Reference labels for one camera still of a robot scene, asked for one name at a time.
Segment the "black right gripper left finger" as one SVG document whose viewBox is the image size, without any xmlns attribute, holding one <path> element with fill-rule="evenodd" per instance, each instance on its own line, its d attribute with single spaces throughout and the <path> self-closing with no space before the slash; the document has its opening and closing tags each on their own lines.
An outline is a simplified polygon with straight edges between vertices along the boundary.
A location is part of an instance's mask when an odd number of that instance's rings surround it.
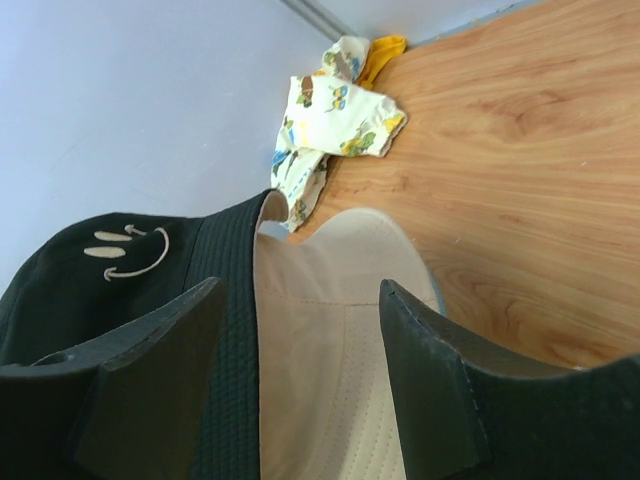
<svg viewBox="0 0 640 480">
<path fill-rule="evenodd" d="M 5 479 L 185 479 L 224 324 L 208 278 L 99 337 L 1 369 Z"/>
</svg>

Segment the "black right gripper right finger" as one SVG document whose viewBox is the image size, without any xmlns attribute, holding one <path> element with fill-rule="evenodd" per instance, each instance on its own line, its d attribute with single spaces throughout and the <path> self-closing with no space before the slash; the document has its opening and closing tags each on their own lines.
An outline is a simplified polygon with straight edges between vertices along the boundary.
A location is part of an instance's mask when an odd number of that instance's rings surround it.
<svg viewBox="0 0 640 480">
<path fill-rule="evenodd" d="M 639 359 L 574 370 L 501 347 L 392 280 L 380 325 L 410 479 L 635 479 Z"/>
</svg>

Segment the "black pink-lined hat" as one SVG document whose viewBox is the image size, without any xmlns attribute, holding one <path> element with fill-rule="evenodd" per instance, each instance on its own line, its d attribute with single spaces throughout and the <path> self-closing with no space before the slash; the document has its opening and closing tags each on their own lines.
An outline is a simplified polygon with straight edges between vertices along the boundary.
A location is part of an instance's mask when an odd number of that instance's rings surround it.
<svg viewBox="0 0 640 480">
<path fill-rule="evenodd" d="M 99 337 L 208 278 L 226 288 L 224 324 L 185 479 L 260 475 L 254 242 L 282 220 L 273 189 L 204 217 L 110 213 L 73 224 L 18 270 L 1 299 L 1 369 Z"/>
</svg>

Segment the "beige bucket hat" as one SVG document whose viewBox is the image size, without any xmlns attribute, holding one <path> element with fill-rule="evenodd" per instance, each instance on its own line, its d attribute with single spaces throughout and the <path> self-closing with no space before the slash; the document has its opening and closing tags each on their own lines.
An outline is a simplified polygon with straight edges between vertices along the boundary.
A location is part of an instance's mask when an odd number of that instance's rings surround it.
<svg viewBox="0 0 640 480">
<path fill-rule="evenodd" d="M 256 235 L 263 478 L 404 477 L 379 320 L 385 279 L 441 307 L 412 241 L 379 210 L 342 211 L 299 244 Z"/>
</svg>

